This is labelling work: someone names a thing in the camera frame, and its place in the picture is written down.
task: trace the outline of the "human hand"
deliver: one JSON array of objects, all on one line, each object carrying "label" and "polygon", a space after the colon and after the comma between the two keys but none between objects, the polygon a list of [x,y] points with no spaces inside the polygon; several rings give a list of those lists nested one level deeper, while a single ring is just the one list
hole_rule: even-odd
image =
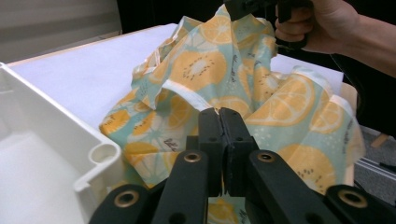
[{"label": "human hand", "polygon": [[276,20],[276,37],[297,42],[307,35],[307,51],[337,53],[352,41],[359,14],[343,0],[311,0],[313,7],[297,7],[291,19],[283,23]]}]

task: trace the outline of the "metal ring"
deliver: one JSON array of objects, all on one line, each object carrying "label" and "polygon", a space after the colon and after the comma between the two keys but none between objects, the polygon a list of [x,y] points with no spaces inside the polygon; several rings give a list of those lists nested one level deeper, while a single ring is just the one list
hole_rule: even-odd
[{"label": "metal ring", "polygon": [[363,196],[352,190],[341,189],[340,191],[338,191],[338,197],[340,197],[340,199],[344,203],[347,203],[350,206],[354,206],[357,208],[365,208],[368,205],[367,200]]},{"label": "metal ring", "polygon": [[187,155],[184,156],[184,160],[187,162],[196,162],[196,161],[200,161],[201,160],[201,155],[197,154],[197,153],[189,153]]},{"label": "metal ring", "polygon": [[259,159],[259,161],[265,161],[265,162],[275,161],[275,157],[267,152],[261,152],[257,154],[257,158]]},{"label": "metal ring", "polygon": [[117,197],[114,199],[114,204],[117,207],[129,207],[135,204],[139,200],[139,193],[134,190],[127,190],[121,192]]}]

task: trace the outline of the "black tool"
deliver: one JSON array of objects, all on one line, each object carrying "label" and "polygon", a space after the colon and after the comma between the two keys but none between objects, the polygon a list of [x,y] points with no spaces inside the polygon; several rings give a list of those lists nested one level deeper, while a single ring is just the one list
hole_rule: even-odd
[{"label": "black tool", "polygon": [[245,197],[253,224],[396,222],[394,207],[361,189],[337,185],[324,196],[314,192],[275,152],[259,150],[231,109],[202,111],[199,135],[189,136],[186,147],[167,179],[153,189],[114,189],[90,224],[206,223],[208,197],[223,191]]}]

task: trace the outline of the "printed fabric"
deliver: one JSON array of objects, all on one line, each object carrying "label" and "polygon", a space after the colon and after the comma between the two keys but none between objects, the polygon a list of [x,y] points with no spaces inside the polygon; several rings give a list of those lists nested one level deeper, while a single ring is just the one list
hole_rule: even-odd
[{"label": "printed fabric", "polygon": [[[134,69],[132,90],[100,125],[123,149],[127,181],[152,188],[164,180],[186,137],[198,134],[199,112],[228,107],[311,189],[324,194],[343,183],[364,154],[352,109],[316,71],[272,71],[274,56],[274,30],[264,19],[231,21],[225,6],[207,22],[184,17]],[[243,198],[210,198],[208,210],[208,223],[249,223]]]}]

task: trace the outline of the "white plastic bin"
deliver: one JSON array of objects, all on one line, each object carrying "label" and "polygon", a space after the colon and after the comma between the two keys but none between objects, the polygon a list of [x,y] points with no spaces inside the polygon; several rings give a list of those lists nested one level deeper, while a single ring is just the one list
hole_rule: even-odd
[{"label": "white plastic bin", "polygon": [[120,148],[0,63],[0,222],[87,223]]}]

